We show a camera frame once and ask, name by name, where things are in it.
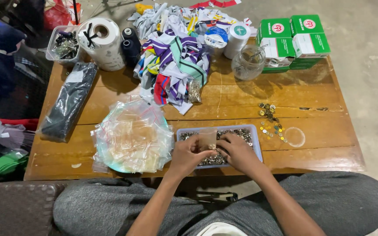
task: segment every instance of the white paper roll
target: white paper roll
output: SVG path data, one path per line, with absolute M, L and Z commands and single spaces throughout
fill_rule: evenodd
M 89 37 L 96 35 L 91 39 L 92 44 L 84 32 L 88 32 Z M 119 32 L 119 27 L 113 20 L 94 17 L 80 25 L 77 41 L 99 68 L 105 71 L 117 71 L 125 66 L 120 47 L 122 37 Z
M 250 37 L 250 28 L 243 22 L 235 23 L 230 27 L 228 32 L 228 43 L 224 48 L 224 56 L 228 59 L 233 57 L 242 50 Z

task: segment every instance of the gray sweatpants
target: gray sweatpants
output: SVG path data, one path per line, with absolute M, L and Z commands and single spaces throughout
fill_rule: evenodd
M 378 228 L 378 181 L 371 177 L 316 172 L 290 176 L 280 185 L 328 236 L 366 235 Z M 58 197 L 54 220 L 68 235 L 122 236 L 154 191 L 120 179 L 86 180 L 69 186 Z M 214 222 L 229 223 L 249 236 L 283 235 L 262 192 L 225 207 L 174 197 L 158 235 L 195 236 Z

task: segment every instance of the black thread spool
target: black thread spool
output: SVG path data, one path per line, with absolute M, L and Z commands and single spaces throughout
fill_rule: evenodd
M 137 33 L 132 28 L 126 28 L 122 31 L 122 36 L 124 40 L 130 40 L 134 43 L 134 45 L 139 48 L 139 52 L 141 52 L 141 43 L 137 36 Z
M 124 40 L 121 43 L 122 52 L 125 55 L 126 65 L 135 67 L 139 61 L 140 55 L 138 46 L 131 40 Z

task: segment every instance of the concrete floor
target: concrete floor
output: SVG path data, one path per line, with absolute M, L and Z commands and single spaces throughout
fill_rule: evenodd
M 135 11 L 134 1 L 78 0 L 84 10 L 82 19 L 105 16 L 113 19 L 121 29 L 131 26 L 126 19 Z M 143 4 L 164 3 L 144 0 Z M 198 1 L 171 0 L 171 5 L 182 7 Z M 230 16 L 242 20 L 249 17 L 255 27 L 260 19 L 290 17 L 294 14 L 318 14 L 321 18 L 329 45 L 332 62 L 347 103 L 355 132 L 367 164 L 368 174 L 378 180 L 378 0 L 297 0 L 257 1 L 242 0 L 242 3 L 222 9 Z M 187 184 L 198 184 L 192 178 Z M 211 178 L 202 181 L 198 190 L 234 191 L 246 196 L 259 190 L 247 178 Z M 378 236 L 378 230 L 370 234 Z

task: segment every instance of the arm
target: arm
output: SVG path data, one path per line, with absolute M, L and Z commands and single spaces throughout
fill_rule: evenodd
M 240 137 L 233 134 L 221 136 L 217 149 L 235 169 L 252 178 L 263 191 L 282 230 L 288 236 L 325 236 L 318 224 L 279 185 L 268 167 L 256 156 L 253 149 Z
M 213 150 L 196 153 L 198 141 L 199 137 L 194 135 L 185 141 L 176 142 L 170 168 L 126 236 L 157 235 L 179 183 L 192 173 L 202 159 L 217 154 Z

